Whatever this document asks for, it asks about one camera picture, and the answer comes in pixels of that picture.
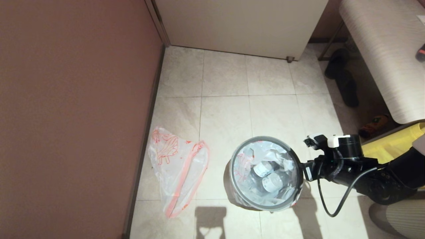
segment bottle label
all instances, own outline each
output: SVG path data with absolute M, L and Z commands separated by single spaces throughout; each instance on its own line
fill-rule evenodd
M 273 170 L 270 168 L 266 168 L 266 166 L 261 162 L 259 164 L 257 164 L 256 166 L 254 166 L 253 170 L 255 172 L 255 174 L 257 174 L 259 177 L 265 177 L 267 176 L 270 172 L 272 172 Z
M 273 193 L 273 192 L 276 192 L 276 191 L 280 190 L 283 187 L 282 183 L 279 183 L 279 182 L 280 181 L 273 182 L 272 177 L 268 176 L 268 177 L 263 178 L 263 182 L 262 183 L 263 183 L 264 189 L 267 192 Z

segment black cable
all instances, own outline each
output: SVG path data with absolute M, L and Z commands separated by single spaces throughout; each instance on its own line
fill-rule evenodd
M 346 193 L 344 194 L 343 198 L 341 199 L 341 202 L 340 202 L 340 204 L 338 205 L 337 210 L 336 210 L 333 214 L 330 214 L 330 212 L 328 211 L 328 208 L 326 207 L 325 200 L 323 200 L 322 189 L 320 188 L 320 171 L 321 171 L 321 169 L 322 169 L 322 165 L 323 165 L 323 162 L 321 162 L 321 163 L 320 163 L 319 170 L 317 171 L 317 185 L 319 186 L 319 194 L 320 194 L 320 199 L 322 200 L 323 207 L 325 208 L 326 213 L 327 213 L 330 217 L 335 217 L 335 216 L 337 216 L 337 215 L 338 215 L 338 213 L 340 212 L 341 208 L 343 207 L 343 205 L 344 205 L 344 203 L 345 203 L 345 200 L 346 200 L 346 199 L 347 199 L 347 197 L 348 197 L 348 194 L 350 194 L 351 189 L 354 187 L 354 185 L 357 183 L 357 181 L 358 181 L 361 177 L 363 177 L 363 175 L 368 174 L 368 173 L 370 173 L 370 172 L 375 171 L 375 170 L 377 170 L 377 169 L 378 169 L 378 168 L 374 167 L 374 168 L 368 169 L 368 170 L 366 170 L 366 171 L 362 172 L 361 174 L 359 174 L 359 175 L 358 175 L 358 176 L 354 179 L 354 181 L 350 184 L 350 186 L 347 188 L 347 191 L 346 191 Z
M 338 165 L 337 165 L 337 167 L 335 168 L 335 170 L 333 171 L 333 172 L 331 172 L 327 177 L 326 177 L 326 179 L 327 180 L 334 180 L 334 178 L 337 176 L 337 174 L 339 174 L 340 172 L 341 172 L 341 170 L 343 169 L 343 166 L 344 166 L 344 160 L 339 160 L 338 161 Z

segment pink wall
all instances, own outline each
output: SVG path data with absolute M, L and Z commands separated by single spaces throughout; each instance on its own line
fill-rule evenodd
M 1 1 L 0 32 L 0 238 L 119 238 L 162 48 L 144 1 Z

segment slipper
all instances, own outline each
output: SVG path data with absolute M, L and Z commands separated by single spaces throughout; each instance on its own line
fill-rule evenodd
M 341 48 L 334 51 L 331 59 L 329 59 L 328 66 L 326 67 L 325 76 L 329 79 L 335 79 L 338 72 L 344 69 L 349 59 L 350 53 L 347 49 Z
M 356 93 L 357 84 L 351 73 L 348 70 L 342 70 L 337 74 L 335 81 L 345 105 L 348 107 L 359 106 L 359 99 Z

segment yellow cloth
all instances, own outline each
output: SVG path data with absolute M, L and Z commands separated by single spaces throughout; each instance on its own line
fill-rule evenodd
M 387 163 L 407 152 L 413 141 L 425 133 L 425 123 L 417 123 L 362 146 L 365 157 L 378 159 L 380 164 Z

